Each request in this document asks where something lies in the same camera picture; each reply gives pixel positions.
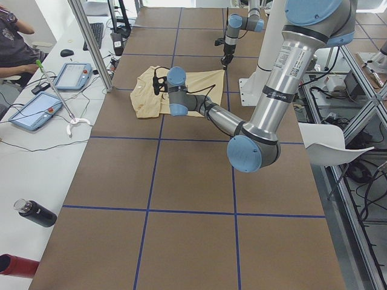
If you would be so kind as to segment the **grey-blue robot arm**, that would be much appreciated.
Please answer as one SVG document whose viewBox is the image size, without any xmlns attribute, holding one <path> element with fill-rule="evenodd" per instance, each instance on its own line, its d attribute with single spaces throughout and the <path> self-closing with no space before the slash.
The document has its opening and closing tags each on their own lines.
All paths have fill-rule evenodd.
<svg viewBox="0 0 387 290">
<path fill-rule="evenodd" d="M 241 16 L 227 12 L 226 30 L 223 37 L 218 38 L 214 45 L 223 46 L 224 55 L 221 58 L 223 70 L 227 71 L 236 50 L 238 39 L 242 39 L 248 31 L 260 33 L 265 21 L 261 18 L 261 8 L 267 8 L 267 1 L 248 1 L 248 15 Z"/>
<path fill-rule="evenodd" d="M 184 69 L 175 66 L 153 77 L 154 93 L 166 92 L 173 116 L 196 111 L 231 137 L 227 157 L 240 172 L 255 172 L 281 154 L 276 131 L 292 103 L 316 50 L 353 39 L 357 1 L 286 1 L 283 43 L 249 121 L 233 115 L 199 92 L 189 92 Z"/>
</svg>

